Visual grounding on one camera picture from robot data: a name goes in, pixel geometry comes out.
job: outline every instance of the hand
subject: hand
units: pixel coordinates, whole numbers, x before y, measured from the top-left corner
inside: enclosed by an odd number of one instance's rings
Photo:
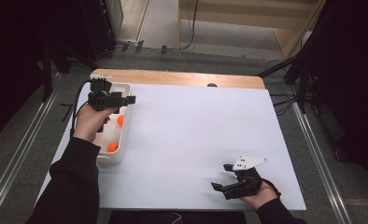
[[[84,105],[77,114],[76,130],[73,137],[92,142],[96,138],[97,130],[109,121],[109,115],[118,108],[106,108],[95,111],[90,105]]]
[[[275,198],[277,198],[277,195],[274,191],[274,188],[262,181],[260,189],[256,195],[247,196],[240,199],[245,203],[250,204],[252,207],[254,207],[254,209],[257,210],[265,203],[268,203]]]

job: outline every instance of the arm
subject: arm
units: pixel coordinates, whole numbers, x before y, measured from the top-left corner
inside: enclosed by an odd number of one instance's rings
[[[77,128],[62,158],[50,167],[51,181],[27,223],[96,223],[99,210],[98,169],[100,147],[96,131],[115,109],[100,112],[84,105]]]
[[[262,224],[305,224],[302,219],[295,218],[289,210],[277,198],[274,189],[262,182],[260,190],[254,196],[241,198],[245,203],[250,204],[260,218]]]

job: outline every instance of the plastic container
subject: plastic container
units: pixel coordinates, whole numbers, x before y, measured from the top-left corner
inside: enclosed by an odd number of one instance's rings
[[[126,97],[131,94],[131,86],[129,84],[113,82],[110,91],[121,91],[122,97]],[[110,115],[110,121],[104,125],[103,132],[96,134],[96,139],[93,143],[101,147],[99,155],[97,156],[98,162],[118,163],[122,161],[125,153],[126,135],[128,133],[131,120],[132,107],[134,105],[123,106],[120,108],[119,114]],[[119,115],[124,115],[122,127],[117,123],[117,117]],[[115,142],[119,143],[117,150],[114,152],[108,152],[108,146]]]

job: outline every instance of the orange toy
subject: orange toy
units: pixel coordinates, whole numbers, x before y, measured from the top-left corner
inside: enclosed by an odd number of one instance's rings
[[[120,146],[120,144],[118,144],[118,143],[111,143],[107,147],[107,152],[115,152],[115,151],[117,151],[119,146]]]
[[[118,123],[118,126],[120,126],[120,128],[122,128],[122,125],[123,125],[123,119],[125,118],[124,115],[119,115],[117,117],[117,123]]]

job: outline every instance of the white tabletop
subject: white tabletop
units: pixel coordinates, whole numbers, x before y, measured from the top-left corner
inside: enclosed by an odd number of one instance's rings
[[[80,101],[88,92],[84,87]],[[98,164],[101,208],[247,210],[210,184],[235,183],[223,164],[247,156],[267,158],[256,167],[261,177],[282,192],[288,209],[305,210],[268,91],[132,84],[132,95],[124,158]],[[70,124],[54,161],[68,143]]]

